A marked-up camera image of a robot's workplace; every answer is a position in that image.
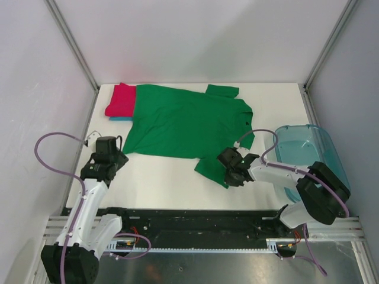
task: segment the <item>folded clothing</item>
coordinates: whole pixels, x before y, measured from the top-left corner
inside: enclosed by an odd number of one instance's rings
[[[137,88],[124,83],[116,85],[113,90],[111,103],[105,109],[108,117],[132,117],[136,104]]]

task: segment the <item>cable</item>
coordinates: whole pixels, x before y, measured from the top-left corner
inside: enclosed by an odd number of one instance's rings
[[[272,233],[274,233],[275,232],[275,230],[262,230],[262,227],[259,227],[259,226],[257,226],[257,225],[255,225],[253,222],[250,222],[250,224],[254,227],[254,228],[256,228],[257,230],[259,230],[259,231],[261,231],[262,233],[264,233],[264,234],[272,234]]]
[[[279,168],[279,169],[284,169],[284,170],[289,170],[291,172],[298,172],[298,173],[301,173],[303,175],[306,175],[308,177],[310,177],[311,179],[315,180],[317,183],[321,184],[339,203],[339,205],[342,207],[342,209],[345,211],[345,218],[348,218],[349,217],[349,209],[348,207],[345,205],[345,203],[343,203],[343,201],[341,200],[340,197],[338,197],[338,195],[326,184],[324,183],[324,181],[322,181],[321,179],[319,179],[318,177],[314,176],[313,174],[309,173],[309,172],[306,172],[304,170],[301,170],[301,169],[298,169],[296,167],[290,167],[290,166],[284,166],[283,164],[276,164],[276,163],[272,163],[272,162],[268,162],[265,160],[265,156],[271,151],[273,150],[274,148],[276,148],[276,146],[278,145],[278,142],[279,142],[279,137],[278,137],[278,134],[276,134],[275,132],[273,132],[272,130],[269,130],[269,129],[255,129],[255,130],[250,130],[249,132],[245,133],[244,135],[242,135],[242,137],[240,139],[238,139],[237,143],[238,145],[240,144],[240,142],[246,137],[248,136],[249,134],[252,134],[254,132],[258,132],[258,131],[262,131],[262,132],[268,132],[268,133],[271,133],[272,135],[275,136],[275,142],[274,142],[274,145],[271,146],[269,149],[267,149],[266,151],[263,152],[262,156],[261,156],[261,162],[262,164],[264,164],[265,166],[271,166],[271,167],[276,167],[276,168]],[[325,271],[325,269],[320,265],[320,263],[317,261],[317,259],[315,258],[313,252],[312,252],[312,249],[310,248],[310,244],[309,244],[309,241],[306,237],[306,231],[307,231],[307,224],[304,224],[303,225],[303,233],[304,233],[304,238],[305,238],[305,241],[306,241],[306,245],[307,245],[307,248],[308,248],[308,251],[309,251],[309,254],[311,255],[311,259],[309,257],[306,257],[306,256],[293,256],[293,257],[285,257],[283,258],[279,253],[278,255],[280,256],[281,259],[303,259],[303,260],[307,260],[308,262],[312,262],[314,263],[317,268],[320,270],[321,274],[323,276],[327,276],[327,272]]]
[[[117,136],[116,139],[120,139],[120,151],[121,151],[121,147],[123,146],[123,138],[121,135]]]
[[[134,231],[135,234],[139,235],[136,227],[133,226],[131,229]],[[137,238],[136,242],[134,244],[137,244],[139,242],[139,240],[140,240],[140,238]]]
[[[73,135],[70,135],[70,134],[67,134],[67,133],[63,133],[63,132],[51,132],[51,133],[47,133],[45,134],[44,136],[40,137],[37,142],[36,142],[36,145],[34,146],[34,155],[36,156],[37,160],[42,164],[42,166],[44,166],[46,169],[48,170],[51,170],[52,172],[55,172],[55,173],[60,173],[61,175],[65,175],[65,176],[70,176],[76,180],[78,180],[80,183],[81,183],[81,186],[82,186],[82,198],[80,200],[80,203],[79,203],[79,206],[78,206],[78,209],[76,210],[73,218],[72,218],[72,222],[69,226],[69,229],[68,229],[68,234],[66,235],[66,238],[65,238],[65,242],[63,243],[63,248],[62,248],[62,254],[61,254],[61,257],[60,257],[60,282],[61,284],[65,284],[66,283],[66,279],[65,279],[65,256],[66,256],[66,251],[67,251],[67,246],[68,246],[68,243],[69,243],[69,239],[70,239],[70,233],[72,233],[73,231],[73,228],[75,226],[75,222],[76,220],[78,219],[78,216],[79,216],[79,213],[83,207],[83,203],[84,203],[84,199],[83,197],[85,196],[85,185],[84,185],[84,181],[77,175],[73,174],[73,173],[69,173],[69,172],[64,172],[62,170],[57,170],[53,167],[50,167],[48,164],[46,164],[40,157],[39,153],[38,153],[38,147],[40,145],[40,143],[42,142],[42,140],[44,140],[45,138],[47,137],[50,137],[50,136],[54,136],[54,135],[63,135],[63,136],[67,136],[69,138],[72,138],[82,144],[84,144],[85,142]]]
[[[307,224],[303,224],[303,234],[304,234],[304,239],[306,241],[306,245],[307,245],[307,248],[308,248],[308,251],[309,251],[309,254],[311,255],[311,258],[307,257],[307,256],[290,256],[290,257],[282,257],[282,255],[280,255],[280,253],[278,252],[278,257],[280,257],[281,260],[284,260],[284,259],[303,259],[303,260],[306,260],[307,262],[310,262],[310,263],[313,263],[314,265],[317,266],[318,270],[320,271],[320,273],[324,276],[324,277],[327,277],[327,272],[325,270],[324,267],[321,266],[321,264],[318,262],[318,260],[315,258],[313,252],[312,252],[312,249],[310,248],[310,244],[309,244],[309,241],[307,239]]]
[[[294,230],[294,235],[296,238],[296,244],[298,244],[301,241],[301,235],[296,230]]]
[[[146,255],[151,249],[152,249],[152,244],[150,242],[150,240],[145,237],[144,235],[140,235],[140,234],[132,234],[132,233],[119,233],[119,234],[116,234],[115,237],[135,237],[135,238],[142,238],[144,239],[146,242],[147,242],[147,250],[144,251],[142,254],[139,254],[138,256],[132,256],[132,257],[126,257],[126,256],[118,256],[116,254],[113,254],[113,253],[103,253],[102,255],[109,255],[109,256],[115,256],[116,255],[116,260],[118,259],[139,259],[140,257],[143,257],[144,255]]]

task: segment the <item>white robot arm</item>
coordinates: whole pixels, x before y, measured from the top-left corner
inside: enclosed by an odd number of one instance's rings
[[[279,220],[288,229],[313,220],[331,225],[336,217],[345,214],[336,198],[309,177],[311,174],[322,180],[343,203],[349,199],[348,188],[322,162],[308,167],[275,163],[276,167],[272,167],[264,164],[259,155],[242,157],[235,147],[226,148],[217,159],[226,168],[224,182],[230,186],[243,186],[244,182],[258,180],[297,190],[302,201],[286,205],[279,211]]]
[[[117,148],[115,137],[97,139],[95,152],[81,170],[80,178],[84,181],[85,192],[78,193],[56,243],[45,245],[41,252],[51,283],[60,283],[60,258],[64,247],[66,283],[95,282],[101,255],[112,238],[127,225],[124,226],[122,217],[116,214],[103,215],[95,229],[92,225],[111,181],[127,161],[128,158]]]

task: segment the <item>transparent blue container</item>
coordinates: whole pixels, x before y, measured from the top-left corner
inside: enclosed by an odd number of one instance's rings
[[[310,166],[319,161],[326,164],[350,190],[350,184],[330,135],[316,125],[282,126],[275,131],[279,143],[275,148],[278,162],[296,166]],[[284,188],[293,202],[301,200],[296,190]]]

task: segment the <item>purple cable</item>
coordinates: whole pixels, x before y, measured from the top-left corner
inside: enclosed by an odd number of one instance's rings
[[[52,172],[55,172],[55,173],[60,173],[61,175],[65,175],[65,176],[70,176],[74,179],[77,179],[80,183],[81,183],[81,186],[82,186],[82,196],[85,196],[85,185],[84,185],[84,181],[77,175],[73,174],[73,173],[69,173],[69,172],[64,172],[62,170],[57,170],[53,167],[50,167],[48,164],[46,164],[40,157],[40,155],[38,154],[38,147],[41,143],[42,140],[44,140],[45,138],[49,137],[49,136],[54,136],[54,135],[63,135],[63,136],[67,136],[67,137],[70,137],[76,141],[79,141],[80,143],[84,144],[84,141],[73,136],[73,135],[70,135],[70,134],[67,134],[67,133],[63,133],[63,132],[52,132],[52,133],[47,133],[45,134],[44,136],[42,136],[41,138],[39,138],[36,142],[36,145],[34,146],[34,155],[36,156],[37,160],[42,164],[42,166],[44,166],[46,169],[49,169],[51,170]],[[76,220],[78,219],[78,216],[79,216],[79,213],[83,207],[83,202],[84,202],[84,199],[81,198],[80,200],[80,203],[79,203],[79,206],[78,206],[78,209],[76,210],[73,218],[72,218],[72,222],[69,226],[69,230],[68,230],[68,233],[71,233],[73,231],[73,228],[75,226],[75,222]],[[62,248],[62,255],[60,257],[60,282],[62,284],[65,284],[66,283],[66,279],[65,279],[65,256],[66,256],[66,251],[67,251],[67,245],[69,243],[69,239],[70,239],[70,236],[69,234],[67,234],[66,238],[65,238],[65,242],[63,243],[63,248]]]
[[[127,259],[139,259],[140,257],[143,257],[144,255],[146,255],[152,249],[152,244],[151,244],[150,240],[147,237],[145,237],[144,235],[132,234],[132,233],[119,233],[119,234],[115,235],[115,237],[125,237],[125,236],[144,239],[148,245],[147,250],[144,251],[142,254],[139,254],[138,256],[132,256],[132,257],[118,256],[117,254],[114,254],[114,253],[103,253],[102,255],[103,256],[115,256],[116,258],[126,259],[126,260]]]
[[[302,173],[303,175],[306,175],[306,176],[310,177],[311,179],[315,180],[317,183],[321,184],[338,201],[339,205],[345,211],[345,218],[349,217],[349,209],[348,209],[348,207],[343,203],[343,201],[341,200],[341,198],[338,197],[337,194],[326,183],[324,183],[322,180],[320,180],[318,177],[316,177],[313,174],[311,174],[309,172],[306,172],[304,170],[297,169],[295,167],[289,167],[289,166],[284,166],[282,164],[271,163],[271,162],[267,162],[265,160],[265,156],[271,150],[273,150],[278,145],[278,142],[279,142],[278,134],[276,134],[272,130],[269,130],[269,129],[251,130],[251,131],[245,133],[240,139],[238,139],[237,143],[240,143],[247,135],[249,135],[251,133],[254,133],[254,132],[258,132],[258,131],[268,132],[268,133],[271,133],[272,135],[275,136],[275,143],[274,143],[274,145],[271,146],[266,151],[264,151],[263,154],[262,154],[262,156],[261,156],[261,162],[262,162],[262,164],[264,164],[265,166],[271,166],[271,167],[277,167],[279,169],[289,170],[291,172],[299,172],[299,173]],[[307,236],[306,235],[306,231],[307,231],[307,224],[304,224],[303,225],[303,233],[304,233],[304,238],[305,238],[305,241],[306,241],[306,245],[307,245],[309,254],[311,255],[311,259],[309,257],[306,257],[306,256],[295,256],[295,259],[303,259],[303,260],[307,260],[308,262],[314,263],[317,266],[317,268],[320,270],[321,274],[326,277],[327,276],[327,272],[320,265],[320,263],[317,261],[317,259],[315,258],[314,254],[312,252],[312,249],[310,248],[310,244],[309,244],[308,239],[306,237]],[[293,257],[282,257],[282,258],[283,259],[293,259]]]

